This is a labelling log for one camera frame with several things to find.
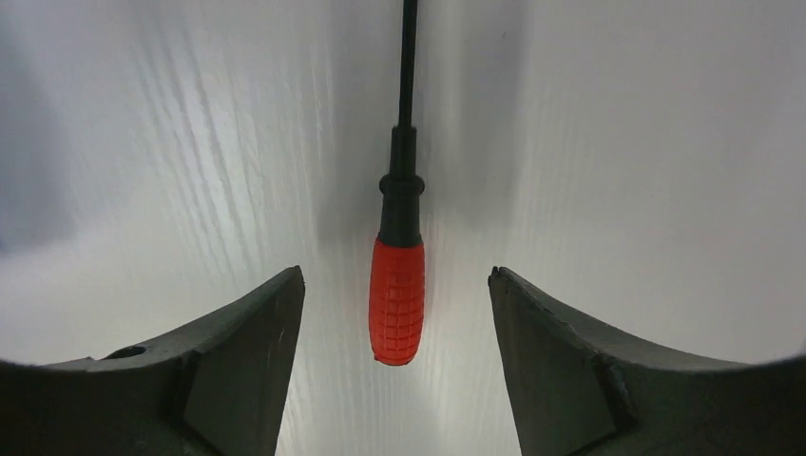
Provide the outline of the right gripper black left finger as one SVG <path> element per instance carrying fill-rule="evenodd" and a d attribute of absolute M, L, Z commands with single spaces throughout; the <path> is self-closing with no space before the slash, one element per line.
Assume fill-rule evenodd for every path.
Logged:
<path fill-rule="evenodd" d="M 272 455 L 305 284 L 287 268 L 155 338 L 44 366 L 1 366 L 5 455 Z"/>

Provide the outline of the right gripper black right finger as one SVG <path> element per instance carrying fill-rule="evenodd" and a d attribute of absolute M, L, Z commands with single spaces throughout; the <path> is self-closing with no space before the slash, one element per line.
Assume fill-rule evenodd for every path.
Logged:
<path fill-rule="evenodd" d="M 678 351 L 551 297 L 488 280 L 525 455 L 801 455 L 805 359 L 743 364 Z"/>

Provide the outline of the red-handled black screwdriver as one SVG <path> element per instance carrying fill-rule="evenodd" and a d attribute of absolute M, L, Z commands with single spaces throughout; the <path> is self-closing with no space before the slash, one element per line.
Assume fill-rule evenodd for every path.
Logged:
<path fill-rule="evenodd" d="M 410 363 L 419 348 L 425 314 L 425 247 L 420 230 L 420 197 L 425 183 L 416 173 L 413 125 L 418 2 L 402 10 L 398 121 L 392 129 L 388 173 L 379 181 L 383 196 L 369 285 L 369 337 L 374 359 L 387 366 Z"/>

